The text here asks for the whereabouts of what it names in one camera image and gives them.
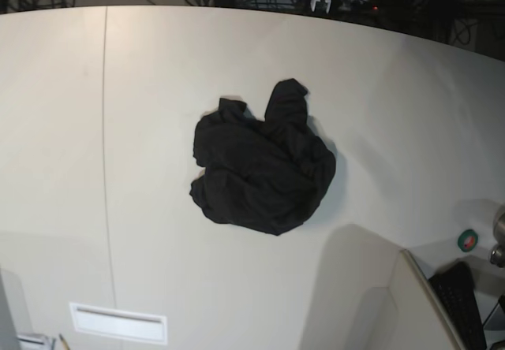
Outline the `black t-shirt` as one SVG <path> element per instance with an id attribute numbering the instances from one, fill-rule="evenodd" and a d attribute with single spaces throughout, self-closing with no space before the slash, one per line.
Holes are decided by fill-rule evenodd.
<path id="1" fill-rule="evenodd" d="M 308 90 L 278 82 L 262 121 L 245 102 L 221 98 L 196 124 L 193 157 L 203 173 L 190 196 L 216 224 L 280 236 L 308 221 L 336 172 L 336 157 L 308 125 Z"/>

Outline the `green tape roll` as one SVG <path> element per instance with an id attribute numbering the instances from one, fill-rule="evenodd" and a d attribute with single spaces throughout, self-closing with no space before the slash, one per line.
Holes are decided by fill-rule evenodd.
<path id="1" fill-rule="evenodd" d="M 470 252 L 477 246 L 478 240 L 478 234 L 473 229 L 467 229 L 459 235 L 457 246 L 462 252 Z"/>

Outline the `black keyboard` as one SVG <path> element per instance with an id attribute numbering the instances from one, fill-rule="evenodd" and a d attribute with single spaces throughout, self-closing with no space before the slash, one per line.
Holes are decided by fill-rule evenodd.
<path id="1" fill-rule="evenodd" d="M 469 265 L 456 262 L 428 279 L 466 349 L 487 348 Z"/>

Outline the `pencil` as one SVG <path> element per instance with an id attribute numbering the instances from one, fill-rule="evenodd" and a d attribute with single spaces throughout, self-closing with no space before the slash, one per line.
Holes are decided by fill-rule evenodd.
<path id="1" fill-rule="evenodd" d="M 66 341 L 66 339 L 61 334 L 58 335 L 58 338 L 59 338 L 59 340 L 60 340 L 60 342 L 62 344 L 62 347 L 65 350 L 70 350 L 70 346 L 69 346 L 68 342 Z"/>

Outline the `silver metal cylinder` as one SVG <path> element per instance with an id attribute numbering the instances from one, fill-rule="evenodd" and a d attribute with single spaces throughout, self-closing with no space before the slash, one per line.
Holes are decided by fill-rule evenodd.
<path id="1" fill-rule="evenodd" d="M 505 239 L 504 239 L 504 214 L 501 214 L 493 224 L 493 236 L 496 240 L 496 244 L 490 251 L 489 262 L 499 268 L 504 268 L 505 264 Z"/>

